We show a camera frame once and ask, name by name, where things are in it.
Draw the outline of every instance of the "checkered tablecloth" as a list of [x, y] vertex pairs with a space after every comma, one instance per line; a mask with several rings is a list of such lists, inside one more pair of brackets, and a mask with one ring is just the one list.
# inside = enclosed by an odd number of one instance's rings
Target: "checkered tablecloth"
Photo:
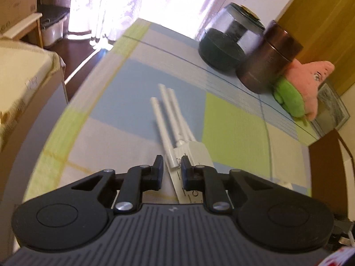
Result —
[[[152, 164], [163, 148], [150, 106], [158, 83], [173, 88], [215, 168], [239, 168], [310, 195], [309, 124], [294, 121], [271, 94], [252, 93], [198, 54], [198, 42], [138, 19], [93, 69], [53, 129], [25, 200], [96, 171]], [[177, 202], [168, 173], [145, 202]]]

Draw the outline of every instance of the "stuffed toy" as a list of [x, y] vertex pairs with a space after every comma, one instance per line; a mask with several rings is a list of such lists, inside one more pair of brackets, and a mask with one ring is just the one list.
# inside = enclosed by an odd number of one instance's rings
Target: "stuffed toy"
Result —
[[312, 121], [318, 111], [318, 87], [333, 71], [328, 61], [301, 64], [294, 59], [277, 81], [274, 98], [291, 116]]

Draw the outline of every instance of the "framed picture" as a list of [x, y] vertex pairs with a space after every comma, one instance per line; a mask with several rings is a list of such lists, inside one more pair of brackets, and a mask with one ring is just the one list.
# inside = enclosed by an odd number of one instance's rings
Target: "framed picture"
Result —
[[332, 85], [325, 81], [318, 90], [318, 114], [312, 125], [322, 137], [331, 130], [339, 130], [350, 115]]

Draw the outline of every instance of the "dark lid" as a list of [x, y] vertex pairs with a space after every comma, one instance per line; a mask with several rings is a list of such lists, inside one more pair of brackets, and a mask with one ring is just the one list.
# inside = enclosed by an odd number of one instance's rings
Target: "dark lid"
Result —
[[262, 29], [263, 31], [265, 30], [264, 25], [260, 22], [260, 19], [258, 18], [257, 15], [255, 15], [251, 10], [249, 10], [245, 6], [239, 6], [236, 3], [230, 3], [234, 9], [236, 9], [241, 15], [246, 17], [251, 23], [253, 23], [255, 26], [258, 28]]
[[303, 49], [303, 46], [276, 21], [271, 21], [263, 35], [265, 40], [289, 61], [292, 61]]
[[68, 15], [70, 8], [55, 5], [38, 5], [37, 12], [42, 13], [39, 22], [42, 29], [46, 29], [53, 24], [59, 22]]

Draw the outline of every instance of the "white plastic part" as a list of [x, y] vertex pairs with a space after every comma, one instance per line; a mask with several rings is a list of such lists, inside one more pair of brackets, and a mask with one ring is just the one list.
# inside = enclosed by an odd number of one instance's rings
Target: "white plastic part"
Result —
[[349, 231], [347, 233], [347, 235], [349, 236], [349, 240], [350, 240], [350, 245], [351, 247], [355, 247], [355, 239], [354, 239], [354, 236], [353, 236], [353, 233], [351, 231]]
[[195, 136], [193, 135], [188, 123], [186, 122], [185, 119], [183, 121], [184, 121], [183, 125], [184, 125], [184, 127], [185, 127], [185, 129], [187, 131], [187, 134], [189, 135], [189, 140], [196, 142], [197, 140], [196, 140]]
[[[178, 159], [187, 155], [192, 166], [205, 165], [214, 167], [206, 146], [201, 142], [189, 141], [174, 149]], [[203, 203], [202, 193], [198, 191], [185, 191], [182, 184], [181, 167], [171, 168], [168, 166], [170, 177], [180, 204]]]
[[46, 29], [41, 29], [42, 32], [42, 41], [44, 47], [49, 47], [54, 44], [59, 39], [63, 38], [63, 25], [66, 21], [67, 16], [63, 17], [57, 23], [49, 26]]
[[179, 102], [178, 102], [178, 99], [176, 98], [176, 95], [175, 95], [175, 91], [171, 88], [168, 88], [168, 95], [169, 95], [171, 103], [173, 104], [173, 109], [175, 110], [175, 114], [178, 119], [177, 121], [179, 123], [179, 129], [181, 131], [182, 138], [184, 139], [184, 141], [187, 142], [190, 139], [189, 139], [189, 135], [186, 130], [185, 123], [184, 123], [185, 119], [182, 116]]
[[175, 152], [174, 152], [173, 145], [170, 141], [168, 131], [165, 126], [165, 121], [164, 121], [164, 117], [162, 114], [162, 110], [160, 109], [159, 101], [157, 98], [152, 97], [150, 99], [150, 103], [153, 107], [153, 112], [154, 112], [154, 115], [157, 120], [158, 129], [159, 129], [160, 136], [161, 136], [161, 139], [163, 142], [163, 147], [164, 147], [164, 151], [166, 153], [166, 158], [169, 162], [169, 166], [170, 166], [170, 168], [176, 168], [179, 166], [179, 164], [178, 164]]
[[175, 117], [175, 114], [173, 112], [173, 108], [171, 106], [169, 95], [168, 95], [168, 92], [166, 90], [166, 87], [163, 84], [159, 84], [158, 86], [159, 86], [160, 94], [162, 95], [163, 104], [164, 104], [164, 107], [166, 109], [166, 113], [168, 115], [170, 126], [171, 126], [171, 128], [173, 130], [176, 146], [179, 147], [182, 144], [184, 144], [185, 141], [183, 140], [183, 137], [182, 137], [182, 135], [180, 133], [180, 128], [179, 128], [177, 119]]

